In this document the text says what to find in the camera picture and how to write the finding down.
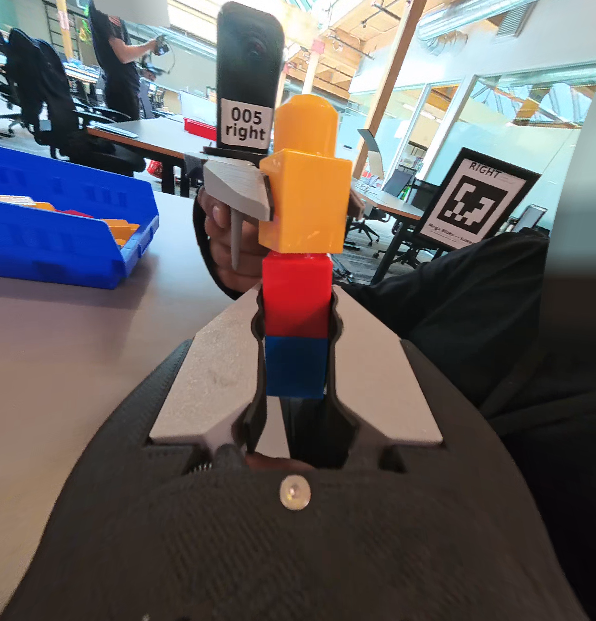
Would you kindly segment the person's right hand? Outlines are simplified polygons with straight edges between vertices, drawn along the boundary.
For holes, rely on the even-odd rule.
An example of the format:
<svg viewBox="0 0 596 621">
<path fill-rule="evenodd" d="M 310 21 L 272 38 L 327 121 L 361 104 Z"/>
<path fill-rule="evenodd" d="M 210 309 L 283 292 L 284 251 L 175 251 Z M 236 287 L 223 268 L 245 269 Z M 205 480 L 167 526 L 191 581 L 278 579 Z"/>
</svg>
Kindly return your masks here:
<svg viewBox="0 0 596 621">
<path fill-rule="evenodd" d="M 232 266 L 231 209 L 211 197 L 202 186 L 193 204 L 193 228 L 205 266 L 216 285 L 229 298 L 239 299 L 259 283 L 264 257 L 270 249 L 259 243 L 258 221 L 245 216 L 241 224 L 238 268 Z"/>
</svg>

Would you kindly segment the person's right forearm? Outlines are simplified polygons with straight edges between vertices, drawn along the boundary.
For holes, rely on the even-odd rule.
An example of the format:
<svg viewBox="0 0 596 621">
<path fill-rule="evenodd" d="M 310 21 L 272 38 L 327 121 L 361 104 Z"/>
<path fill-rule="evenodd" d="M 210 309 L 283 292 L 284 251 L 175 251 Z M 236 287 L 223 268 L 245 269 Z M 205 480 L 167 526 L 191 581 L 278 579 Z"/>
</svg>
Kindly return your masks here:
<svg viewBox="0 0 596 621">
<path fill-rule="evenodd" d="M 341 288 L 480 406 L 538 337 L 550 240 L 501 234 L 375 285 Z"/>
</svg>

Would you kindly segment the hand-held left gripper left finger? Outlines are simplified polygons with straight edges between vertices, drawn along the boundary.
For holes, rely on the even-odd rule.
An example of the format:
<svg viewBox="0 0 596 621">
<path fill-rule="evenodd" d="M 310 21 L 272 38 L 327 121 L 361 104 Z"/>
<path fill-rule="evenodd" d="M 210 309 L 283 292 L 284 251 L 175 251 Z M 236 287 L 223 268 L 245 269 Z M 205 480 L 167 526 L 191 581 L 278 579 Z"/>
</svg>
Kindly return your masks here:
<svg viewBox="0 0 596 621">
<path fill-rule="evenodd" d="M 253 452 L 266 425 L 261 286 L 199 330 L 149 433 L 157 445 Z"/>
</svg>

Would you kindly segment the red plastic bin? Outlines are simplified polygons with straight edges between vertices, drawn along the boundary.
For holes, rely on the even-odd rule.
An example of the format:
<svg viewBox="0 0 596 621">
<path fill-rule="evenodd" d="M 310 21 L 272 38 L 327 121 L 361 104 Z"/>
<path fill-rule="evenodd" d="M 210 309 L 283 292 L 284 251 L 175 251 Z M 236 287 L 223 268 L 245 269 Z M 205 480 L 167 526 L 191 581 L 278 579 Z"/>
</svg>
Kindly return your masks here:
<svg viewBox="0 0 596 621">
<path fill-rule="evenodd" d="M 216 125 L 211 125 L 201 120 L 184 117 L 184 130 L 192 136 L 198 136 L 199 138 L 202 138 L 204 140 L 216 143 Z"/>
</svg>

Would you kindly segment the blue mega block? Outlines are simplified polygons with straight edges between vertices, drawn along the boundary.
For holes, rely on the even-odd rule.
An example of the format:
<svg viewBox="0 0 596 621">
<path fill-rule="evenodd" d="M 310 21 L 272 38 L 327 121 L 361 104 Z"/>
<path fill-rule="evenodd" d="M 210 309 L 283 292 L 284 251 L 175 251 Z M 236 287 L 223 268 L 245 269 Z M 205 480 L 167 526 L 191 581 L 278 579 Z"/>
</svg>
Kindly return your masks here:
<svg viewBox="0 0 596 621">
<path fill-rule="evenodd" d="M 265 337 L 267 395 L 321 400 L 325 394 L 328 348 L 328 338 Z"/>
</svg>

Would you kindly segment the blue plastic bin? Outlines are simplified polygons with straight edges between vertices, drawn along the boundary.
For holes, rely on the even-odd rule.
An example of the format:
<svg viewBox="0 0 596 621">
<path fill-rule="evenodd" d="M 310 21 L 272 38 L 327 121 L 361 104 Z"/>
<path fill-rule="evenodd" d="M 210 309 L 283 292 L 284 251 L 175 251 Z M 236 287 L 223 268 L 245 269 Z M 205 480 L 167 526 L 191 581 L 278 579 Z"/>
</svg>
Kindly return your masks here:
<svg viewBox="0 0 596 621">
<path fill-rule="evenodd" d="M 0 277 L 114 289 L 131 275 L 160 226 L 147 182 L 5 147 L 0 195 L 94 216 L 0 203 Z M 120 248 L 101 219 L 124 219 L 139 229 Z"/>
</svg>

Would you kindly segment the framed marker sign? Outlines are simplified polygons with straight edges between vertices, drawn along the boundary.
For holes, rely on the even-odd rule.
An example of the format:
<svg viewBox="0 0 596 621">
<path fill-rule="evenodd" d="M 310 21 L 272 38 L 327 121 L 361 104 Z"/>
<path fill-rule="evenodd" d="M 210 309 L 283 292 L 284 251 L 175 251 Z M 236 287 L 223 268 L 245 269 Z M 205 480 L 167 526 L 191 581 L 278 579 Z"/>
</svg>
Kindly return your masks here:
<svg viewBox="0 0 596 621">
<path fill-rule="evenodd" d="M 415 228 L 413 244 L 449 252 L 494 236 L 540 177 L 462 148 Z"/>
</svg>

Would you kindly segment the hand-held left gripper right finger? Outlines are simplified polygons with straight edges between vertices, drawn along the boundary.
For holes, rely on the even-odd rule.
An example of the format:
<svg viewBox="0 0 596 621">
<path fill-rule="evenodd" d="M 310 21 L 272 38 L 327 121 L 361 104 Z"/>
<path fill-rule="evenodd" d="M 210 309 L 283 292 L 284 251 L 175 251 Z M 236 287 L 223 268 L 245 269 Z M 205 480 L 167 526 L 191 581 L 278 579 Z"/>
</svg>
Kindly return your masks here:
<svg viewBox="0 0 596 621">
<path fill-rule="evenodd" d="M 331 313 L 327 398 L 347 453 L 441 446 L 442 432 L 400 338 L 337 285 Z"/>
</svg>

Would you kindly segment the black office chair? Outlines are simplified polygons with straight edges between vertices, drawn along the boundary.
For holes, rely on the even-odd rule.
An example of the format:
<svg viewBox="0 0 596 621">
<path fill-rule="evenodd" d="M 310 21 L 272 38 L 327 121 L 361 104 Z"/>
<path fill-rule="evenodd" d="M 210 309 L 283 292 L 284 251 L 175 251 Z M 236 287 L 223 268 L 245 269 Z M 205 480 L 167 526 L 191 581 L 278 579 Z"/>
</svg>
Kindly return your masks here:
<svg viewBox="0 0 596 621">
<path fill-rule="evenodd" d="M 68 77 L 50 44 L 12 28 L 6 45 L 7 78 L 15 87 L 24 124 L 36 143 L 70 163 L 128 177 L 145 169 L 144 158 L 86 131 L 101 115 L 77 108 Z"/>
<path fill-rule="evenodd" d="M 387 249 L 377 252 L 382 256 L 371 277 L 370 284 L 378 284 L 385 278 L 391 265 L 397 261 L 396 257 L 401 256 L 400 247 L 402 245 L 410 247 L 411 242 L 406 242 L 405 239 L 412 234 L 424 213 L 411 203 L 402 201 L 382 190 L 366 188 L 364 191 L 358 180 L 352 181 L 350 195 L 350 198 L 356 199 L 362 208 L 361 217 L 354 217 L 357 223 L 392 221 L 398 225 Z"/>
</svg>

